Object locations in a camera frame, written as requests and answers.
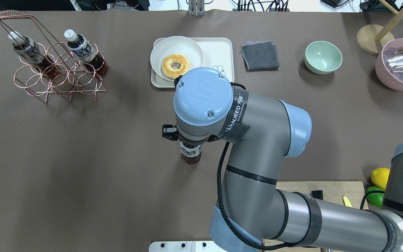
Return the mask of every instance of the bottle cap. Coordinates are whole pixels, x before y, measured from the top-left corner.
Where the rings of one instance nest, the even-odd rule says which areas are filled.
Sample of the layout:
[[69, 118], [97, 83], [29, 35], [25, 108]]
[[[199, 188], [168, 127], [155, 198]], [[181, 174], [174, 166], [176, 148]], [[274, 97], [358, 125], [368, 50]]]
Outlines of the bottle cap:
[[64, 37], [67, 41], [74, 41], [77, 38], [77, 34], [73, 30], [69, 29], [64, 32]]
[[13, 41], [13, 43], [19, 43], [19, 44], [25, 44], [26, 41], [24, 41], [23, 37], [21, 34], [17, 31], [11, 31], [8, 35], [8, 38]]

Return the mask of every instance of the wooden stand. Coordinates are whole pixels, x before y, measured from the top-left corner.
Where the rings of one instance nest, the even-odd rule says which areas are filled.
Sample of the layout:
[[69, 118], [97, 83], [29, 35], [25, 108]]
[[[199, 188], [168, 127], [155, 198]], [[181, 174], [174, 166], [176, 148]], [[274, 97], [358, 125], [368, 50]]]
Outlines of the wooden stand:
[[368, 24], [357, 32], [357, 42], [360, 47], [374, 56], [378, 56], [382, 48], [390, 41], [394, 40], [395, 37], [390, 32], [396, 24], [403, 19], [403, 8], [400, 11], [395, 10], [391, 5], [389, 5], [385, 0], [379, 0], [383, 5], [385, 5], [390, 11], [392, 11], [396, 16], [390, 20], [390, 22], [385, 26], [379, 26], [377, 24]]

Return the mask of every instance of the gray cloth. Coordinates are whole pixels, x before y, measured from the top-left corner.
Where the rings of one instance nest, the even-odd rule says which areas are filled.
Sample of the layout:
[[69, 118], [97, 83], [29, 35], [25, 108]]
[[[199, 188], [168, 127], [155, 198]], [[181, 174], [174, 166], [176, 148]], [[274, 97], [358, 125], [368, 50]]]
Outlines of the gray cloth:
[[241, 49], [248, 71], [275, 70], [280, 66], [276, 45], [270, 41], [246, 44]]

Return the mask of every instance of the cable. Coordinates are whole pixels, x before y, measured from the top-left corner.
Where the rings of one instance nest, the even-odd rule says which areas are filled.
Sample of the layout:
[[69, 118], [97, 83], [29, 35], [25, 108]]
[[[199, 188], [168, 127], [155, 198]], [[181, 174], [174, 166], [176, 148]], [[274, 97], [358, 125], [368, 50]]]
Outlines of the cable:
[[[245, 86], [238, 84], [238, 83], [231, 83], [231, 86], [239, 86], [246, 90]], [[217, 198], [218, 198], [218, 202], [219, 202], [220, 213], [222, 214], [222, 217], [225, 220], [226, 225], [230, 228], [230, 230], [234, 233], [234, 235], [237, 238], [239, 238], [243, 243], [245, 243], [246, 245], [253, 247], [255, 249], [275, 250], [275, 249], [280, 249], [282, 247], [289, 247], [289, 246], [293, 245], [293, 244], [289, 244], [289, 243], [282, 243], [282, 244], [277, 244], [277, 245], [273, 245], [273, 246], [262, 246], [262, 245], [254, 243], [249, 238], [245, 237], [242, 233], [237, 231], [237, 229], [234, 227], [234, 225], [232, 225], [231, 221], [228, 218], [228, 215], [225, 212], [224, 202], [223, 202], [223, 198], [222, 198], [222, 180], [221, 180], [222, 166], [224, 164], [224, 159], [225, 159], [225, 155], [227, 153], [228, 147], [229, 147], [229, 142], [226, 142], [224, 150], [222, 151], [222, 155], [220, 156], [219, 167], [217, 168]]]
[[288, 0], [285, 3], [283, 0], [273, 0], [270, 2], [262, 2], [262, 3], [271, 3], [267, 7], [267, 10], [265, 10], [265, 11], [271, 11], [271, 7], [273, 6], [273, 4], [276, 4], [275, 11], [279, 11], [279, 12], [287, 11], [287, 8], [288, 8]]
[[[239, 8], [239, 6], [240, 6], [240, 0], [239, 0], [238, 3], [234, 2], [233, 0], [229, 0], [229, 1], [230, 1], [234, 6], [237, 6], [237, 7], [238, 7], [237, 10], [240, 11], [240, 8]], [[274, 2], [276, 2], [276, 1], [279, 2], [279, 1], [281, 1], [281, 0], [264, 1], [264, 2], [261, 2], [261, 1], [259, 0], [257, 3], [259, 3], [259, 4], [261, 5], [262, 11], [269, 11], [269, 8], [267, 8], [266, 10], [264, 10], [264, 6], [263, 6], [262, 4], [265, 4], [265, 3], [274, 3]], [[254, 5], [257, 4], [257, 3], [254, 3], [253, 1], [251, 1], [251, 3], [249, 3], [248, 5], [253, 5], [253, 8], [254, 8]], [[282, 11], [282, 10], [285, 8], [284, 11], [287, 11], [287, 7], [288, 7], [288, 1], [286, 1], [285, 6], [282, 6], [282, 5], [281, 5], [280, 10]]]
[[131, 5], [129, 5], [128, 2], [127, 2], [127, 0], [123, 0], [123, 2], [125, 2], [125, 4], [126, 4], [125, 6], [124, 6], [124, 5], [118, 5], [118, 6], [121, 6], [121, 7], [127, 7], [127, 6], [128, 6], [128, 7], [131, 7], [131, 8], [136, 8], [136, 7], [139, 6], [139, 1], [138, 1], [138, 4], [137, 4], [136, 6], [134, 6], [134, 7], [131, 6]]
[[385, 191], [384, 190], [371, 190], [371, 191], [366, 192], [365, 195], [362, 198], [362, 202], [360, 203], [360, 210], [363, 210], [363, 205], [365, 205], [366, 198], [371, 193], [383, 193], [383, 194], [385, 194]]
[[[262, 5], [262, 2], [261, 2], [260, 0], [257, 0], [257, 2], [261, 5], [262, 11], [264, 11], [264, 5]], [[253, 5], [253, 9], [254, 9], [254, 11], [256, 11], [256, 7], [254, 7], [254, 2], [253, 2], [253, 0], [248, 1], [247, 11], [250, 10], [250, 4]]]
[[116, 0], [115, 2], [114, 2], [114, 5], [112, 6], [112, 7], [110, 7], [110, 8], [108, 8], [108, 9], [101, 9], [101, 8], [99, 8], [98, 6], [97, 6], [97, 4], [96, 3], [94, 3], [94, 6], [98, 9], [98, 10], [109, 10], [109, 9], [112, 9], [112, 8], [115, 8], [115, 6], [120, 6], [120, 7], [132, 7], [132, 6], [130, 6], [130, 5], [128, 5], [128, 3], [126, 3], [127, 5], [118, 5], [117, 3], [118, 2], [122, 2], [121, 0]]

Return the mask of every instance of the lemon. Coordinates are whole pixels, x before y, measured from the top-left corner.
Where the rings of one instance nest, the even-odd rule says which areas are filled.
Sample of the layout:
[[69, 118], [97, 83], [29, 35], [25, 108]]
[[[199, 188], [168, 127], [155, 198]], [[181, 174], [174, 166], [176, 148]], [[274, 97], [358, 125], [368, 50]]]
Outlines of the lemon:
[[371, 181], [374, 185], [386, 190], [389, 175], [390, 169], [379, 167], [371, 172]]

